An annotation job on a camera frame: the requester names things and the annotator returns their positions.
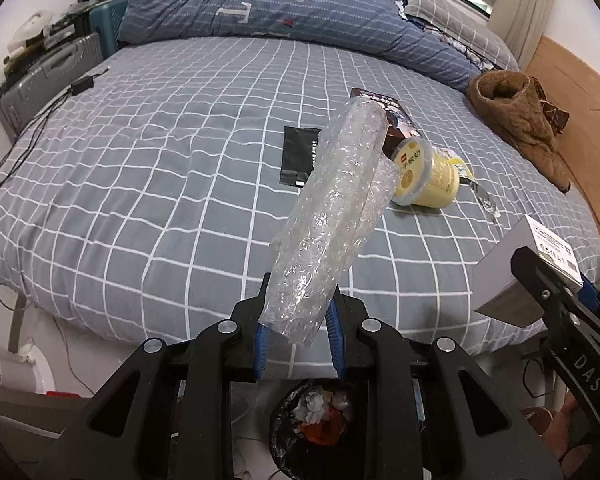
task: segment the black pouch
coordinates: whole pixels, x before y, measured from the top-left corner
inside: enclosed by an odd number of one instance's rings
[[[304,187],[314,170],[315,148],[319,133],[318,128],[285,126],[280,184]]]

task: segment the gray plaid pillow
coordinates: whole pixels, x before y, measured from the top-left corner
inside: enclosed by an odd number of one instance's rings
[[[457,9],[449,0],[407,0],[404,12],[446,32],[498,68],[519,70],[502,38]]]

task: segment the suitcase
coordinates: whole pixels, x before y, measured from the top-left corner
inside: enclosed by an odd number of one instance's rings
[[[91,32],[100,35],[100,47],[104,59],[118,50],[118,33],[126,11],[126,0],[111,0],[89,11]]]
[[[97,32],[62,44],[37,61],[0,96],[0,118],[15,142],[35,115],[62,90],[102,62]]]

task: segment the yellow container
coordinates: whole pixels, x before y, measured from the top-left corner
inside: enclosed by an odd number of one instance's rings
[[[421,137],[403,140],[393,157],[402,172],[393,202],[442,209],[456,198],[458,169]]]

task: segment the white box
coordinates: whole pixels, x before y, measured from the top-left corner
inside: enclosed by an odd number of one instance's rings
[[[476,312],[520,328],[541,319],[544,310],[511,273],[513,253],[525,246],[550,264],[571,292],[582,288],[571,246],[525,215],[474,267],[472,308]]]

